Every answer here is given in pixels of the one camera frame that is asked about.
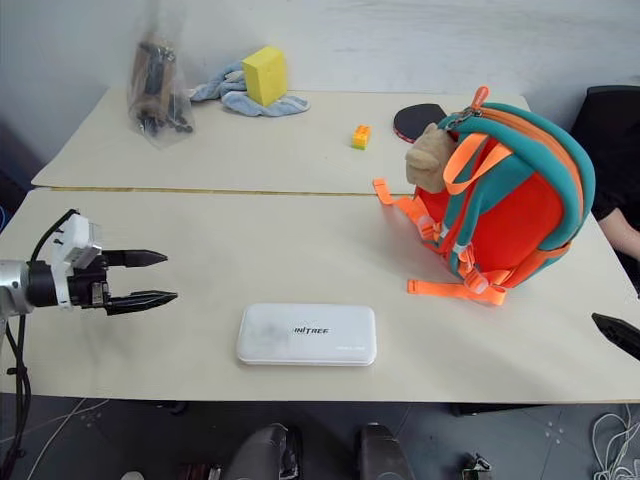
gray floor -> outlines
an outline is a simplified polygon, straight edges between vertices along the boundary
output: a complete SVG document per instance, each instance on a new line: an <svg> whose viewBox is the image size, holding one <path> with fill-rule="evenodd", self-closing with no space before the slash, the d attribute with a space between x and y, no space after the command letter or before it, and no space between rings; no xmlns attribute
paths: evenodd
<svg viewBox="0 0 640 480"><path fill-rule="evenodd" d="M29 423L68 413L76 402L36 397ZM5 395L2 438L13 428L7 421L12 406L12 396ZM590 479L596 467L591 427L609 411L624 410L620 405L548 406L455 417L449 406L440 404L191 403L184 414L174 416L145 403L111 401L74 417L33 478L119 480L135 469L148 480L177 480L180 463L225 464L245 436L277 421L301 428L307 480L352 479L354 436L360 426L376 421L398 436L421 480L459 480L462 456L475 452L493 464L495 480ZM640 405L632 411L638 420ZM25 437L27 455L13 478L26 478L58 425ZM608 439L610 433L603 432ZM640 437L627 458L640 458Z"/></svg>

yellow sponge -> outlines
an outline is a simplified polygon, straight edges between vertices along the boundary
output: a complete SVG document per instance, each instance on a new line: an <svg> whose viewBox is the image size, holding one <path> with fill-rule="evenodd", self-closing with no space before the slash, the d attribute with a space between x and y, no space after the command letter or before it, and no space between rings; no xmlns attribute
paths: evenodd
<svg viewBox="0 0 640 480"><path fill-rule="evenodd" d="M284 53L264 47L242 61L249 97L267 107L287 92Z"/></svg>

plastic bag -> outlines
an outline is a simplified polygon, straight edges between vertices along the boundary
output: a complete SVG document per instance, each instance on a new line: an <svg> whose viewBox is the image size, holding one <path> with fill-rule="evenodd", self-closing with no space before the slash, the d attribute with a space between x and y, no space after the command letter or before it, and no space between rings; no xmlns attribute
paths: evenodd
<svg viewBox="0 0 640 480"><path fill-rule="evenodd" d="M139 131L153 145L166 147L193 134L195 122L176 54L179 28L160 21L158 3L150 5L152 18L136 46L127 103Z"/></svg>

small orange block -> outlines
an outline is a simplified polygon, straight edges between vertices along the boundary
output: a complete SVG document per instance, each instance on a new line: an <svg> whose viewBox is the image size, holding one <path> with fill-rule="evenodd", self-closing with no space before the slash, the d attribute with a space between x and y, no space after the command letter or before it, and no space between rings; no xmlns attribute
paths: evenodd
<svg viewBox="0 0 640 480"><path fill-rule="evenodd" d="M369 143L370 136L371 127L369 127L368 125L358 125L358 128L356 128L356 131L353 133L351 146L353 148L364 150L365 148L367 148L367 143Z"/></svg>

orange backpack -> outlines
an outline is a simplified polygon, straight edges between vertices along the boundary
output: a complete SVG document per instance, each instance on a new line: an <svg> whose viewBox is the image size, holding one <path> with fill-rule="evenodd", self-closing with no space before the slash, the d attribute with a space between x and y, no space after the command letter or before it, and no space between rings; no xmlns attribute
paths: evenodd
<svg viewBox="0 0 640 480"><path fill-rule="evenodd" d="M457 148L446 190L420 187L394 200L383 179L378 198L416 225L425 246L442 255L459 284L409 280L408 292L504 302L515 287L557 261L584 223L595 192L593 165L563 129L519 108L484 103L440 122Z"/></svg>

